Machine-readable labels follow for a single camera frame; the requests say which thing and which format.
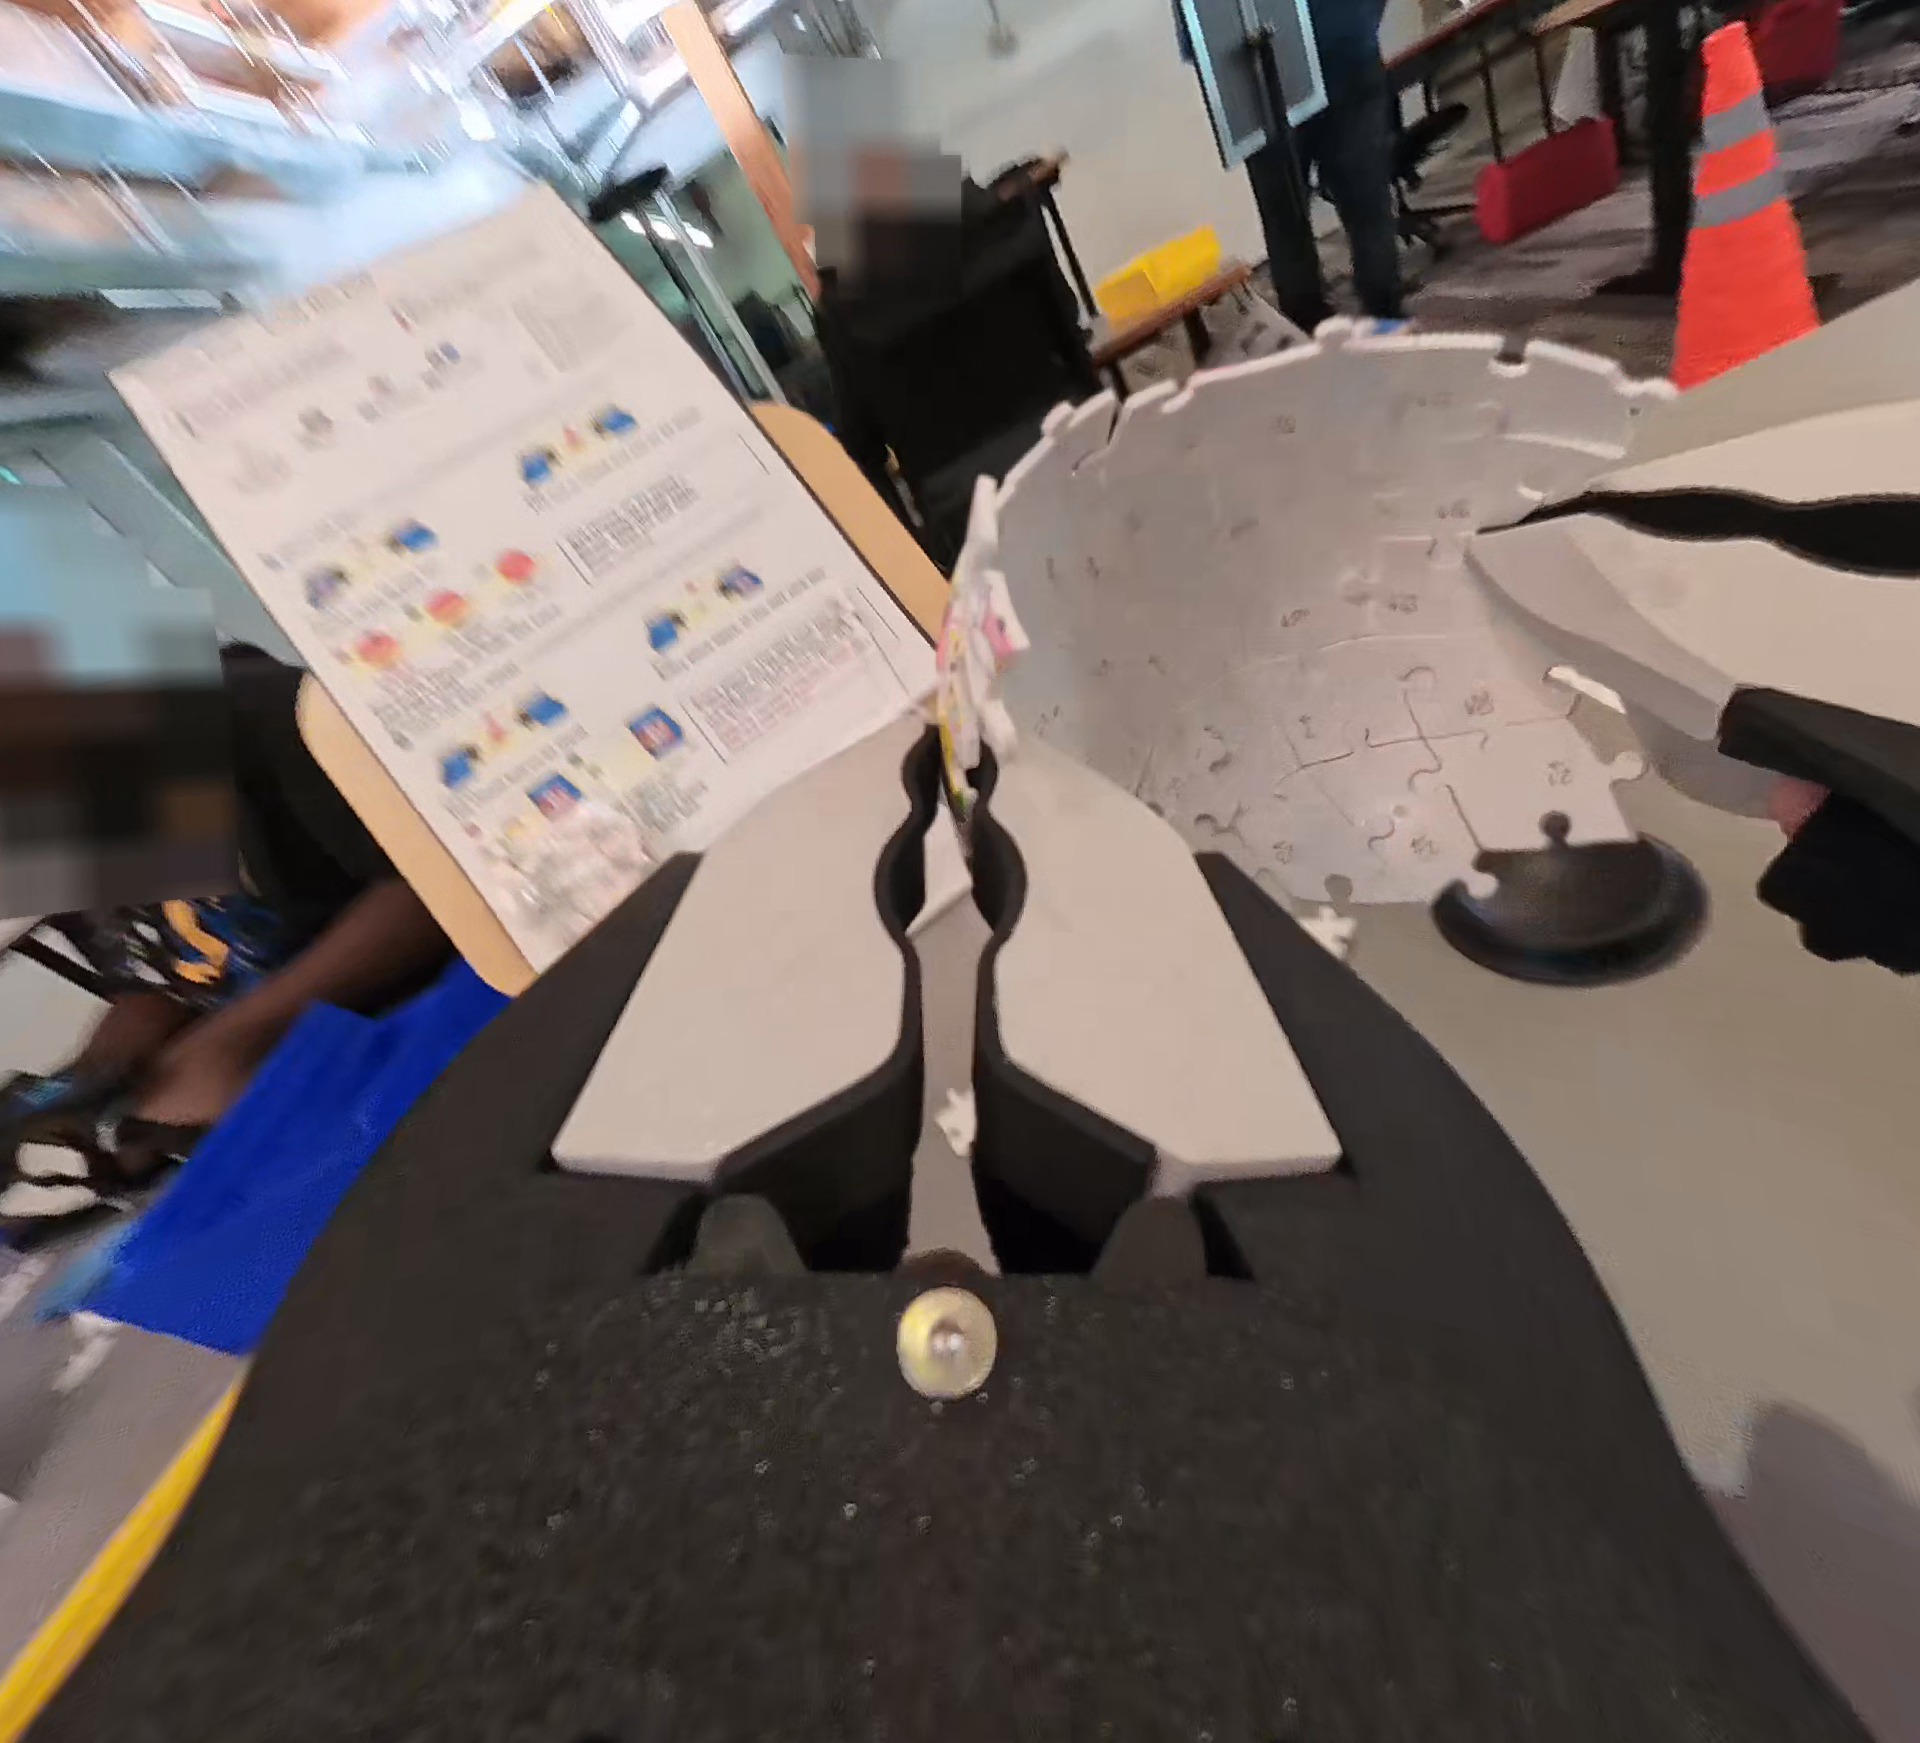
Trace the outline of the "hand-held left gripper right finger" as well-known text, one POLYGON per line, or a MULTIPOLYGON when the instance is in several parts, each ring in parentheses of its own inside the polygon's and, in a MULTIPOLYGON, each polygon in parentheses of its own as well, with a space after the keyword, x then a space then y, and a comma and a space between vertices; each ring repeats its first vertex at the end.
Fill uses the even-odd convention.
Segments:
POLYGON ((1023 744, 972 825, 972 1159, 1013 1198, 1188 1198, 1344 1151, 1194 853, 1105 776, 1023 744))

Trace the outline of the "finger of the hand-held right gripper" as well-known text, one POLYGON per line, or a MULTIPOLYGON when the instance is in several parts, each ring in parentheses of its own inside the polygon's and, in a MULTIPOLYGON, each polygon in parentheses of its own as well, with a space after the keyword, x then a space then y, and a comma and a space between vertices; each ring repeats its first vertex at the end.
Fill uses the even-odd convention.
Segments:
POLYGON ((1574 523, 1687 546, 1754 544, 1827 570, 1918 570, 1918 400, 1634 462, 1491 536, 1574 523))
POLYGON ((1468 563, 1580 672, 1708 742, 1739 691, 1918 724, 1918 580, 1765 539, 1672 539, 1601 514, 1481 533, 1468 563))

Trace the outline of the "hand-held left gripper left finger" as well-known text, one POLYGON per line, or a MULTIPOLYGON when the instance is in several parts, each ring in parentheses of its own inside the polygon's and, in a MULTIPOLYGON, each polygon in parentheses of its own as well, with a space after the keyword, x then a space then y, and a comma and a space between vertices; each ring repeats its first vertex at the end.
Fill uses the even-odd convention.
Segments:
POLYGON ((934 724, 899 716, 702 854, 554 1143, 561 1172, 715 1185, 879 1073, 922 1016, 915 922, 956 886, 939 771, 934 724))

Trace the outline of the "partly built puzzle ball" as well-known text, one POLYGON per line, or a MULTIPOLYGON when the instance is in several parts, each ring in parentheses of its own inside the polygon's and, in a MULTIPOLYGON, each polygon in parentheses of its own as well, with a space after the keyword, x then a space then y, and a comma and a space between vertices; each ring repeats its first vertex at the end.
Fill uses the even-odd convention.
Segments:
POLYGON ((1430 905, 1489 861, 1637 838, 1468 546, 1621 459, 1664 380, 1560 344, 1338 319, 1274 354, 1084 404, 972 489, 939 716, 959 761, 1105 776, 1283 900, 1430 905))

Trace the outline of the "person's right forearm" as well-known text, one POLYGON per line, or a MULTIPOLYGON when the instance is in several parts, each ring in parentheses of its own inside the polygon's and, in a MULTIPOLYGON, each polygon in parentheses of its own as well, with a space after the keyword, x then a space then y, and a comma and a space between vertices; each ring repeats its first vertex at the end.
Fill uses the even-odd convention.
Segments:
POLYGON ((1918 846, 1880 816, 1800 781, 1780 781, 1768 816, 1787 841, 1759 875, 1759 905, 1815 960, 1915 979, 1918 846))

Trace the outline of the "black round ball stand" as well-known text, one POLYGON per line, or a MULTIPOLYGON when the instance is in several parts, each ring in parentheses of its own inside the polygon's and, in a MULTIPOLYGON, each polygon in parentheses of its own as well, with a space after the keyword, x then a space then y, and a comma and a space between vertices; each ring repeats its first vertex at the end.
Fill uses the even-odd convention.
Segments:
POLYGON ((1485 853, 1473 893, 1450 882, 1430 917, 1440 939, 1497 979, 1533 988, 1617 988, 1680 963, 1709 925, 1709 893, 1672 846, 1571 841, 1564 817, 1546 846, 1485 853))

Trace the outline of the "orange traffic cone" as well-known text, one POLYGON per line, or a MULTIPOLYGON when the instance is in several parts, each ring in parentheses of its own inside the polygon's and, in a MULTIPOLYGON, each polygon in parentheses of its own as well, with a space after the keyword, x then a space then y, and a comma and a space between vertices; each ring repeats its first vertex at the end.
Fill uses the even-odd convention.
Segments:
POLYGON ((1693 224, 1671 365, 1680 392, 1820 329, 1750 27, 1713 27, 1701 64, 1693 224))

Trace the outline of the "red bag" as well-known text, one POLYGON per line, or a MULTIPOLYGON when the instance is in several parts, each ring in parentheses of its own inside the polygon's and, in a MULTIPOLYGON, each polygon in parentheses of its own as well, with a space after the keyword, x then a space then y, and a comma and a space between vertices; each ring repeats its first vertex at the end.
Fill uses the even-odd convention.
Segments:
POLYGON ((1485 245, 1515 245, 1617 187, 1617 131, 1606 113, 1585 117, 1475 173, 1475 232, 1485 245))

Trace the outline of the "black office chair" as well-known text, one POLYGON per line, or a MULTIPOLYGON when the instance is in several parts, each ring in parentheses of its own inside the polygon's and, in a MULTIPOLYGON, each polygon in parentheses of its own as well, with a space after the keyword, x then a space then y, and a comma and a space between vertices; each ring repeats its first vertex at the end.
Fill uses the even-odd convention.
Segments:
POLYGON ((1450 256, 1450 232, 1457 223, 1475 215, 1475 198, 1421 204, 1421 187, 1436 160, 1450 148, 1470 119, 1465 102, 1441 102, 1422 112, 1413 124, 1400 119, 1397 131, 1397 235, 1406 247, 1430 252, 1433 261, 1450 256))

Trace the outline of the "wooden clipboard printed sheet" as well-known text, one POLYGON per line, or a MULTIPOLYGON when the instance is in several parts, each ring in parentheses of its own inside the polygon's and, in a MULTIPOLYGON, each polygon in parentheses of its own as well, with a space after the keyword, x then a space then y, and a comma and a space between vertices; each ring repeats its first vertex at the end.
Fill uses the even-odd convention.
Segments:
POLYGON ((504 993, 784 785, 925 728, 887 551, 544 186, 112 387, 504 993))

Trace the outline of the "blue plastic bin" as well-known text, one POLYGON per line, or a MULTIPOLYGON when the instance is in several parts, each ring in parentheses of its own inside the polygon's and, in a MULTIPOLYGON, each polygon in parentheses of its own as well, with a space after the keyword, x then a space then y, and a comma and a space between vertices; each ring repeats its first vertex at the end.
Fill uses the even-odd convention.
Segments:
POLYGON ((34 1322, 249 1353, 349 1185, 507 1006, 464 960, 383 1016, 312 1006, 177 1180, 51 1277, 34 1322))

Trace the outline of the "yellow plastic bin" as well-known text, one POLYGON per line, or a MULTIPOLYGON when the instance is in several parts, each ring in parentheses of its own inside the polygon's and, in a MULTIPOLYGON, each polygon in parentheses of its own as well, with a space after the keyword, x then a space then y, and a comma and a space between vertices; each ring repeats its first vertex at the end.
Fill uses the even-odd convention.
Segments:
POLYGON ((1160 241, 1092 284, 1100 319, 1118 328, 1144 315, 1157 315, 1173 299, 1209 282, 1220 265, 1222 245, 1213 224, 1160 241))

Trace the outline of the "framed sign on stand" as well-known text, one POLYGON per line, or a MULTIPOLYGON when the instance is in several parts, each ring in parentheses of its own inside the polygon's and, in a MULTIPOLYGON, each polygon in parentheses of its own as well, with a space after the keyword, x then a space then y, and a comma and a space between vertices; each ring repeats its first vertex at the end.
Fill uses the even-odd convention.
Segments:
POLYGON ((1265 270, 1297 329, 1327 315, 1297 131, 1327 107, 1310 0, 1173 0, 1225 169, 1263 173, 1265 270))

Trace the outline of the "metal warehouse shelving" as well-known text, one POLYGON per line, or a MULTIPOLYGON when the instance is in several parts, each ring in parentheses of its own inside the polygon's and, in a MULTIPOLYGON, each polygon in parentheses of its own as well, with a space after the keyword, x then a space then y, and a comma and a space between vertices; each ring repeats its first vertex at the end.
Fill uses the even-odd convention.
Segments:
POLYGON ((784 158, 780 50, 850 0, 4 0, 4 345, 180 320, 544 182, 721 329, 784 158))

